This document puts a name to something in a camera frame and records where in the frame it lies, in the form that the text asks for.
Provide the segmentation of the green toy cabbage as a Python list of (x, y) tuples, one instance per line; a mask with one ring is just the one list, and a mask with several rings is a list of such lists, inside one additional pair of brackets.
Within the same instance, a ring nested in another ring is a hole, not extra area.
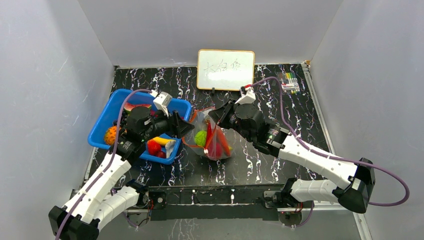
[(194, 136), (194, 142), (197, 146), (204, 148), (206, 145), (207, 131), (200, 130)]

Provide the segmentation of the orange toy carrot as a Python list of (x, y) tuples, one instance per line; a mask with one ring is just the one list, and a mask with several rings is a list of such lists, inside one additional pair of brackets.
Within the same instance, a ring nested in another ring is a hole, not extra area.
[(218, 142), (221, 144), (225, 155), (227, 157), (230, 157), (232, 154), (232, 148), (228, 144), (227, 138), (225, 137), (223, 131), (221, 130), (220, 127), (216, 127), (215, 133), (216, 133), (216, 138)]

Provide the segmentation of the red toy chili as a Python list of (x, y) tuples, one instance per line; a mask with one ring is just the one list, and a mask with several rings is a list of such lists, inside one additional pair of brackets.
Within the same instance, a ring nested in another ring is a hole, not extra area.
[(205, 148), (209, 151), (213, 144), (213, 131), (210, 121), (207, 122)]

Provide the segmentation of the clear orange zip bag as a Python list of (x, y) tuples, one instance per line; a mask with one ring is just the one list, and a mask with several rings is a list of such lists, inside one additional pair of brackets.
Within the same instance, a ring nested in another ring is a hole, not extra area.
[(220, 161), (230, 158), (233, 155), (233, 148), (223, 130), (209, 116), (214, 109), (208, 107), (194, 111), (189, 119), (194, 129), (182, 138), (182, 142), (198, 156)]

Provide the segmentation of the red toy apple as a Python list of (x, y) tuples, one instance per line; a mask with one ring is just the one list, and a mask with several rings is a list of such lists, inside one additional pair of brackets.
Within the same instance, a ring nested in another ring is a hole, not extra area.
[(220, 143), (211, 143), (207, 150), (207, 156), (211, 160), (220, 160), (223, 156), (223, 149)]

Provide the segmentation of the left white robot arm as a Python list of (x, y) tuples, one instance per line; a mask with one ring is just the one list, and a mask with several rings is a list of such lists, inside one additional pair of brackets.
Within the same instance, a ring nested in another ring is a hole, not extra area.
[(194, 125), (177, 111), (154, 115), (146, 107), (136, 107), (124, 124), (117, 121), (115, 142), (103, 162), (86, 184), (62, 207), (54, 206), (48, 218), (57, 240), (95, 240), (100, 230), (130, 207), (144, 208), (149, 203), (147, 186), (131, 180), (110, 198), (119, 178), (128, 172), (147, 149), (149, 140), (167, 134), (181, 139)]

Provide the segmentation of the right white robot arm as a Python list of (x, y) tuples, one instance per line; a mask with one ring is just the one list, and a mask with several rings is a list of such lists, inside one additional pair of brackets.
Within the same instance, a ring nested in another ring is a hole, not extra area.
[(279, 204), (295, 207), (308, 201), (339, 203), (354, 213), (366, 212), (375, 185), (371, 161), (335, 160), (334, 155), (310, 144), (301, 145), (290, 131), (264, 117), (252, 103), (230, 100), (208, 116), (220, 128), (234, 130), (259, 152), (304, 166), (324, 180), (290, 178), (280, 193), (266, 197), (272, 208)]

